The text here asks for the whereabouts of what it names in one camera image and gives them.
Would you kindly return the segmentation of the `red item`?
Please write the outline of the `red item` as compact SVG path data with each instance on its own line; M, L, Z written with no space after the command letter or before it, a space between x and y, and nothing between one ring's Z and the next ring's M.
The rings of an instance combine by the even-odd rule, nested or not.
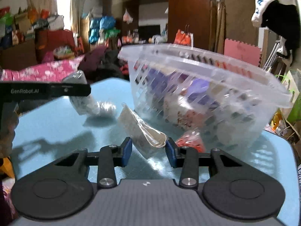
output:
M203 140L201 139L200 132L198 130L189 130L185 132L177 141L178 147L188 146L195 148L199 153L204 153L206 148Z

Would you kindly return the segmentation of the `beige pouch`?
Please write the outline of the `beige pouch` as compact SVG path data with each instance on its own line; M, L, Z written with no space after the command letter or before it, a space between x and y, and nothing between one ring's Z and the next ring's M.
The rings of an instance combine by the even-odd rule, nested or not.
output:
M146 159L155 156L165 147L167 136L146 123L137 113L123 104L123 109L118 117L118 122L138 152Z

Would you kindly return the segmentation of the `blue patterned plastic bag bundle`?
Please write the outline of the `blue patterned plastic bag bundle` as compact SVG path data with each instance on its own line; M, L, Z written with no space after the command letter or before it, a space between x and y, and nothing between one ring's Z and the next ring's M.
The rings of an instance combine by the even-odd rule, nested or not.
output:
M65 83L87 84L86 76L82 70L67 76L62 80ZM114 117L116 106L111 102L98 102L92 94L88 96L70 96L69 101L79 115Z

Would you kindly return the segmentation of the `clear plastic basket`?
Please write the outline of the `clear plastic basket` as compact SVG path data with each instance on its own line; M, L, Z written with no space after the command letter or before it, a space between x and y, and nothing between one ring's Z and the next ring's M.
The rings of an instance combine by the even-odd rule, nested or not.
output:
M149 123L197 129L203 142L250 145L291 93L249 63L176 44L127 45L135 112Z

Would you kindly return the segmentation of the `pink floral blanket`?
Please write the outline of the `pink floral blanket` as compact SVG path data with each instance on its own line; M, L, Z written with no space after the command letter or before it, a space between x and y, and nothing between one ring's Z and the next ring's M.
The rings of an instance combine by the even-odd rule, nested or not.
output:
M61 82L76 72L84 56L52 61L27 67L20 71L1 69L1 81Z

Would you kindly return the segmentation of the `green white shopping bag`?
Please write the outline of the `green white shopping bag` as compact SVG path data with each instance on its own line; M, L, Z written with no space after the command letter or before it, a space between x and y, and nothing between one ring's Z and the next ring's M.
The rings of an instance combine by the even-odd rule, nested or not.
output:
M289 70L286 75L276 75L282 78L281 83L291 93L290 107L280 108L282 116L292 125L300 121L300 70Z

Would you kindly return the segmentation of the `orange white shopping bag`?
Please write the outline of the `orange white shopping bag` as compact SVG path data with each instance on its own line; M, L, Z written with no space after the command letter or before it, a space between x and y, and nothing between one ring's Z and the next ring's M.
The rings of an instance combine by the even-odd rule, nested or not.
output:
M193 33L178 30L173 43L178 45L193 47L193 43L194 43Z

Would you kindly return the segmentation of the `pink foam mat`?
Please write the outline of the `pink foam mat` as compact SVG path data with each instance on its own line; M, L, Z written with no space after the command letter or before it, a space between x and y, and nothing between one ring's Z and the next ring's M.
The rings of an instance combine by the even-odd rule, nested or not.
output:
M224 55L254 66L259 66L261 62L259 47L228 38L224 41Z

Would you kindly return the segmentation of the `dark red wooden wardrobe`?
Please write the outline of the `dark red wooden wardrobe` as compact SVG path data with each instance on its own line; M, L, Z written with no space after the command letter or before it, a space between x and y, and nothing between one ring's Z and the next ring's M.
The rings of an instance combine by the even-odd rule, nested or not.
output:
M207 50L210 44L211 0L103 0L103 14L117 20L121 34L146 24L168 29L172 43L178 30L187 30L194 36L194 46Z

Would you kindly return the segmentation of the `brown wooden door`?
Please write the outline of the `brown wooden door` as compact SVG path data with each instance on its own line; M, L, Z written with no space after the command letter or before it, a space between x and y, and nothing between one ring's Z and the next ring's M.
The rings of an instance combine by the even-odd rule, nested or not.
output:
M259 29L251 22L255 0L221 0L226 7L226 38L258 45Z

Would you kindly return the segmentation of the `white hooded garment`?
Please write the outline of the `white hooded garment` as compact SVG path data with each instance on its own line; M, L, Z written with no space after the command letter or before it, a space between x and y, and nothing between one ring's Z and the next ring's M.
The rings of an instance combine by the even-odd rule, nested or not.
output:
M278 55L285 59L294 58L300 41L297 0L255 0L252 25L267 27L279 35L283 46Z

